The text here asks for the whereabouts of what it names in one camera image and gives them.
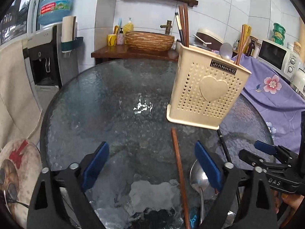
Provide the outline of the right hand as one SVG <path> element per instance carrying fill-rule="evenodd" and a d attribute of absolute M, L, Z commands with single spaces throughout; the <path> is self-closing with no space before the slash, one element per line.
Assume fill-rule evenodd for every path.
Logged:
<path fill-rule="evenodd" d="M 275 198 L 275 213 L 277 214 L 279 212 L 279 207 L 280 207 L 280 199 L 279 199 L 279 193 L 278 191 L 273 191 L 274 193 L 274 198 Z M 291 207 L 291 212 L 290 212 L 290 217 L 292 217 L 295 213 L 295 211 L 298 209 L 300 206 L 302 200 L 304 199 L 303 195 L 298 195 L 298 194 L 281 194 L 281 199 L 283 202 L 288 204 Z"/>

